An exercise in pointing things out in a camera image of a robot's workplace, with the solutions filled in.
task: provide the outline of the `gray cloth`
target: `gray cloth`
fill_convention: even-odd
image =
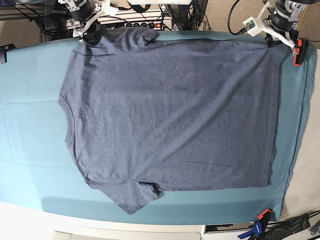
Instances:
[[[159,191],[268,185],[286,46],[98,35],[73,51],[59,97],[91,188],[132,214]]]

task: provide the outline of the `power strip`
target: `power strip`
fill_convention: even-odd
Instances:
[[[137,13],[135,11],[122,11],[115,15],[117,18],[112,16],[102,15],[98,18],[98,22],[101,25],[106,26],[109,29],[117,28],[131,28],[131,27],[147,27],[154,30],[161,30],[167,28],[172,30],[172,18],[165,16],[162,23],[162,12],[160,10],[148,10],[144,13]],[[72,29],[73,26],[78,27],[80,23],[70,19],[66,23],[68,29]]]

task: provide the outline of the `wire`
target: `wire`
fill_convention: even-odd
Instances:
[[[172,7],[171,7],[170,5],[168,5],[168,7],[170,8],[170,11],[173,12],[175,15],[177,15],[177,16],[179,17],[180,21],[182,21],[183,24],[186,25],[185,21],[182,19],[182,17],[180,16],[180,14],[179,14],[179,13],[176,13],[176,12],[172,9]]]
[[[153,24],[155,21],[158,21],[164,14],[165,14],[166,10],[163,11],[163,13],[156,19],[156,20],[153,20],[152,22],[150,22],[151,24]]]
[[[209,31],[211,31],[211,28],[210,28],[210,24],[209,24],[209,20],[208,20],[208,17],[206,15],[206,13],[200,8],[200,6],[198,4],[196,4],[196,6],[198,7],[198,9],[204,14],[205,18],[206,18],[206,22],[208,24],[208,28],[209,28]]]
[[[20,5],[24,6],[26,9],[29,9],[31,12],[33,12],[33,13],[37,14],[37,15],[41,18],[40,14],[39,14],[36,10],[34,10],[34,9],[32,9],[32,8],[30,8],[30,7],[26,6],[26,5],[24,5],[24,4],[20,4]]]
[[[169,29],[170,31],[172,31],[172,29],[171,29],[170,27],[168,27],[167,25],[165,25],[164,23],[163,23],[163,25],[164,25],[163,30],[165,30],[165,28],[167,28],[167,29]]]
[[[309,40],[310,42],[313,42],[313,43],[320,43],[320,40],[311,40],[311,39],[309,39],[309,38],[307,38],[307,37],[299,37],[300,39],[307,39],[307,40]]]
[[[141,16],[149,23],[149,21],[146,19],[146,17],[140,12]]]
[[[104,16],[104,18],[118,19],[118,20],[126,22],[127,24],[132,24],[132,26],[135,27],[135,25],[132,22],[127,21],[127,20],[120,18],[120,17],[117,17],[117,16]]]
[[[228,15],[228,21],[227,21],[227,27],[228,27],[228,30],[229,32],[232,34],[232,35],[240,35],[240,34],[243,34],[246,32],[246,29],[245,28],[242,28],[240,31],[238,31],[237,33],[235,32],[232,32],[231,28],[230,28],[230,18],[231,18],[231,14],[232,14],[232,11],[234,10],[235,6],[238,4],[240,0],[236,0],[234,2],[234,4],[232,5],[231,9],[230,9],[230,12],[229,12],[229,15]]]
[[[299,30],[300,30],[300,27],[301,27],[302,21],[303,21],[303,19],[304,19],[304,17],[305,17],[305,15],[306,15],[306,13],[307,13],[307,11],[308,11],[308,9],[309,9],[309,7],[310,7],[310,6],[311,6],[311,5],[308,5],[308,6],[306,7],[306,9],[305,9],[305,11],[304,11],[304,13],[303,13],[303,15],[302,15],[302,18],[301,18],[300,24],[299,24],[299,26],[298,26],[298,32],[299,32]]]
[[[123,7],[123,6],[119,6],[118,9],[119,9],[120,11],[129,11],[129,10],[132,9],[132,7],[126,8],[126,7]]]
[[[311,219],[313,218],[314,216],[320,214],[320,210],[318,211],[313,211],[313,212],[310,212],[310,213],[306,213],[306,214],[303,214],[300,216],[300,218],[305,218],[306,215],[308,215],[308,218]],[[267,229],[271,229],[271,230],[284,230],[286,229],[285,227],[284,228],[279,228],[285,224],[289,224],[290,222],[292,222],[292,220],[286,220],[286,221],[278,221],[278,222],[271,222],[271,223],[268,223],[267,225],[277,225],[276,227],[267,227]]]
[[[25,16],[27,19],[29,19],[29,21],[31,22],[33,19],[32,17],[30,17],[28,14],[24,13],[23,11],[21,11],[19,8],[17,8],[15,5],[13,5],[9,0],[6,0],[6,2],[8,4],[10,4],[12,7],[14,7],[17,11],[19,11],[23,16]]]
[[[67,8],[63,7],[63,6],[58,6],[58,5],[46,5],[46,4],[16,4],[16,6],[20,6],[20,5],[31,5],[31,6],[39,6],[39,7],[52,7],[52,8],[60,8],[60,9],[64,9],[64,10],[68,10]]]
[[[187,16],[189,17],[189,22],[191,23],[191,29],[194,30],[196,28],[196,30],[199,29],[199,26],[201,24],[201,12],[198,9],[198,13],[197,13],[197,6],[195,6],[195,4],[192,4],[192,7],[189,8],[188,12],[187,12]]]
[[[320,239],[320,235],[309,238],[308,240],[316,240],[316,239]]]

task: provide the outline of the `blue clamp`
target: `blue clamp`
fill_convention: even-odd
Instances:
[[[253,234],[255,236],[259,236],[260,234],[262,234],[262,232],[263,232],[262,223],[258,221],[253,225],[253,227],[250,231],[247,231],[247,232],[239,235],[238,238],[244,239],[247,237],[251,237]]]

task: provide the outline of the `blue fabric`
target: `blue fabric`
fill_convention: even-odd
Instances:
[[[158,41],[232,40],[217,32],[161,32]],[[263,38],[237,36],[261,42]],[[132,215],[91,189],[73,163],[64,139],[67,121],[58,95],[76,40],[8,52],[0,65],[0,201],[66,216],[139,224],[224,224],[253,221],[266,208],[273,220],[299,150],[316,67],[310,46],[301,67],[290,53],[282,64],[280,108],[270,185],[264,188],[164,192]]]

